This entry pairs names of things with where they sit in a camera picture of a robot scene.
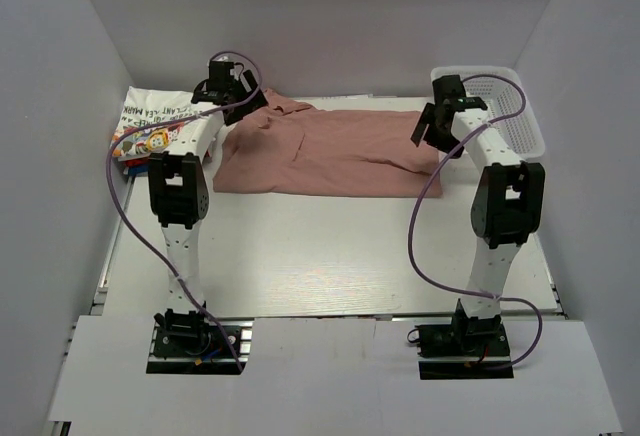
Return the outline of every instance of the folded cloth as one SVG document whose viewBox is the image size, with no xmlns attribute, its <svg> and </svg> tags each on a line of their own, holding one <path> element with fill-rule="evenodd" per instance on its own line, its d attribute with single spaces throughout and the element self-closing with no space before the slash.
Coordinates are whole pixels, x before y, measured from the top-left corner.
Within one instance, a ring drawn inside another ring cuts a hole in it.
<svg viewBox="0 0 640 436">
<path fill-rule="evenodd" d="M 224 193 L 416 197 L 438 151 L 410 140 L 420 113 L 323 111 L 265 91 L 222 146 L 213 189 Z M 434 182 L 427 197 L 442 194 Z"/>
</svg>

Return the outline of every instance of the white panel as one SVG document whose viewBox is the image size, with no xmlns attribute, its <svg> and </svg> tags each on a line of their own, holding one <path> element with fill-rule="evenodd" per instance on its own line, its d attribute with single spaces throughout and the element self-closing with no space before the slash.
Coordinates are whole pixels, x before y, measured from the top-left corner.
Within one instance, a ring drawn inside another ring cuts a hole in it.
<svg viewBox="0 0 640 436">
<path fill-rule="evenodd" d="M 0 0 L 0 21 L 0 434 L 23 436 L 40 434 L 91 307 L 115 213 L 103 161 L 131 79 L 89 0 Z"/>
<path fill-rule="evenodd" d="M 191 90 L 235 48 L 284 94 L 423 95 L 436 66 L 513 66 L 549 0 L 92 1 L 144 87 Z"/>
<path fill-rule="evenodd" d="M 552 0 L 517 65 L 547 143 L 540 237 L 640 434 L 640 0 Z"/>
<path fill-rule="evenodd" d="M 507 323 L 514 352 L 530 344 L 535 325 Z M 620 429 L 580 322 L 545 323 L 514 379 L 486 381 L 420 381 L 416 349 L 405 339 L 411 323 L 341 319 L 256 321 L 241 376 L 146 375 L 152 326 L 151 318 L 81 318 L 50 417 L 72 421 L 72 436 Z"/>
<path fill-rule="evenodd" d="M 421 110 L 421 98 L 323 99 L 323 109 Z M 205 166 L 211 190 L 220 164 Z M 444 196 L 425 200 L 415 253 L 432 277 L 464 288 L 476 236 L 470 210 L 480 175 L 464 156 L 443 173 Z M 146 177 L 136 180 L 128 214 L 157 247 L 164 242 L 149 207 Z M 200 233 L 200 274 L 207 307 L 229 317 L 450 313 L 458 296 L 422 281 L 407 255 L 413 198 L 326 198 L 286 194 L 210 193 Z M 112 265 L 105 314 L 151 315 L 166 308 L 166 268 L 128 230 Z M 513 263 L 505 295 L 555 310 L 544 255 L 535 238 Z M 504 309 L 527 310 L 514 303 Z"/>
</svg>

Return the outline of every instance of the wall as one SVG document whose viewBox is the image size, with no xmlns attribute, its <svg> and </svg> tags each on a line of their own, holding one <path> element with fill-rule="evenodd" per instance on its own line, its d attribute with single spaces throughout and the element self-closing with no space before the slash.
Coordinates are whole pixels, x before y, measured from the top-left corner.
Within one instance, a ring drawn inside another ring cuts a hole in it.
<svg viewBox="0 0 640 436">
<path fill-rule="evenodd" d="M 552 0 L 517 64 L 547 144 L 540 235 L 640 434 L 640 0 Z"/>
<path fill-rule="evenodd" d="M 89 0 L 0 0 L 0 21 L 0 434 L 32 436 L 113 229 L 103 158 L 131 80 Z"/>
<path fill-rule="evenodd" d="M 92 0 L 137 84 L 192 90 L 255 57 L 285 94 L 423 95 L 438 65 L 513 66 L 549 0 Z"/>
</svg>

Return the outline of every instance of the brown cloth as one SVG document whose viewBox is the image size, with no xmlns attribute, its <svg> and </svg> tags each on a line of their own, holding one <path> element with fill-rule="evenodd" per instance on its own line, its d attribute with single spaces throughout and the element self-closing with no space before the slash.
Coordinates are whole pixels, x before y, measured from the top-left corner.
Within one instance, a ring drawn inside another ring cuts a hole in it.
<svg viewBox="0 0 640 436">
<path fill-rule="evenodd" d="M 227 136 L 216 192 L 416 197 L 438 164 L 435 148 L 409 139 L 418 112 L 323 111 L 265 96 L 268 107 Z M 427 197 L 441 194 L 437 180 Z"/>
</svg>

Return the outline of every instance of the white plastic basket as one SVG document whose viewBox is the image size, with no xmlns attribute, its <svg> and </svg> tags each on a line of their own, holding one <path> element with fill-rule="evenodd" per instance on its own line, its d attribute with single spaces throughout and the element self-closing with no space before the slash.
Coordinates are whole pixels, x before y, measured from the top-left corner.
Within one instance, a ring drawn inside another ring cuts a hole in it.
<svg viewBox="0 0 640 436">
<path fill-rule="evenodd" d="M 431 80 L 449 74 L 459 74 L 462 79 L 474 74 L 495 74 L 507 78 L 522 88 L 517 73 L 499 66 L 445 66 L 431 71 Z M 518 110 L 520 95 L 507 83 L 493 78 L 472 79 L 465 83 L 467 94 L 481 97 L 489 108 L 490 118 L 503 116 Z M 544 154 L 545 146 L 538 122 L 531 109 L 530 102 L 524 112 L 513 119 L 501 121 L 496 127 L 509 146 L 523 159 L 539 158 Z"/>
</svg>

